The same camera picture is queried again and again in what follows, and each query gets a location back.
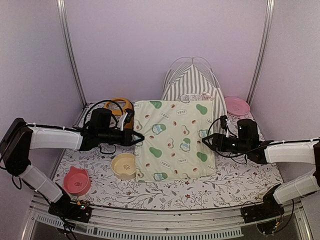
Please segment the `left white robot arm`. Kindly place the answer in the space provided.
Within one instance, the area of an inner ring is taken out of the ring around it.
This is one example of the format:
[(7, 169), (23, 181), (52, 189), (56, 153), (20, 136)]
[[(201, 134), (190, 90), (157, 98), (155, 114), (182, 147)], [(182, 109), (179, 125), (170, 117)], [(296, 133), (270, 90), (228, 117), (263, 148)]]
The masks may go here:
[(124, 128), (133, 116), (132, 110), (116, 118), (111, 110), (96, 108), (92, 111), (90, 120), (80, 128), (27, 123), (18, 117), (0, 141), (0, 161), (11, 176), (18, 177), (54, 203), (55, 209), (63, 217), (70, 217), (75, 210), (74, 205), (69, 202), (69, 195), (32, 165), (30, 150), (70, 149), (84, 152), (101, 144), (130, 147), (145, 139), (141, 133)]

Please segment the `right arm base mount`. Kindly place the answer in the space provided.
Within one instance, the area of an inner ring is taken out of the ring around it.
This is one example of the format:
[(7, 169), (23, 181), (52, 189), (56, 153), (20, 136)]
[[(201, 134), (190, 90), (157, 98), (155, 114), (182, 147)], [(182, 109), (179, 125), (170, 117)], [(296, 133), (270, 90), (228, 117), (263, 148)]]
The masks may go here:
[(285, 210), (275, 201), (264, 200), (260, 204), (242, 206), (240, 213), (245, 223), (252, 223), (283, 215)]

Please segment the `green patterned cushion mat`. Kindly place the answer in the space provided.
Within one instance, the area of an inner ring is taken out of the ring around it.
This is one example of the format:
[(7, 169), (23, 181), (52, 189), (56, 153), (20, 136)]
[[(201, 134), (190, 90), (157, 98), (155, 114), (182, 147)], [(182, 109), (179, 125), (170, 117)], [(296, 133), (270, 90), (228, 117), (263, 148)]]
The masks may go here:
[(216, 173), (215, 153), (202, 139), (212, 133), (211, 101), (142, 100), (133, 128), (144, 136), (134, 147), (137, 182), (197, 179)]

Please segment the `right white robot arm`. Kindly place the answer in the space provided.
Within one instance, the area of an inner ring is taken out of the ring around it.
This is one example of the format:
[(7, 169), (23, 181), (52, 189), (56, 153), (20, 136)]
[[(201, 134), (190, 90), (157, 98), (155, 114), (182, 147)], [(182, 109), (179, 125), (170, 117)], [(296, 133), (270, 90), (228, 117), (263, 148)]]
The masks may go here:
[(320, 190), (320, 140), (319, 138), (290, 141), (261, 141), (258, 125), (251, 119), (237, 121), (237, 136), (229, 130), (228, 118), (219, 118), (225, 133), (211, 133), (202, 142), (218, 155), (233, 153), (236, 157), (246, 156), (259, 164), (305, 163), (315, 166), (315, 170), (305, 173), (294, 180), (278, 184), (263, 197), (258, 213), (269, 218), (278, 210), (278, 205), (299, 197), (305, 197)]

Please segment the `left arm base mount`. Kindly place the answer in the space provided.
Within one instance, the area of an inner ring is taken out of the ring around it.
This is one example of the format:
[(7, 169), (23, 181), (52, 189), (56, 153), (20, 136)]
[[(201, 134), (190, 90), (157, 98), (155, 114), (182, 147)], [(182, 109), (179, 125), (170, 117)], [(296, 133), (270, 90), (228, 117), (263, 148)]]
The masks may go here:
[(56, 203), (49, 203), (48, 213), (63, 218), (64, 220), (73, 220), (82, 223), (88, 223), (92, 208), (88, 201), (79, 200), (73, 201), (58, 201)]

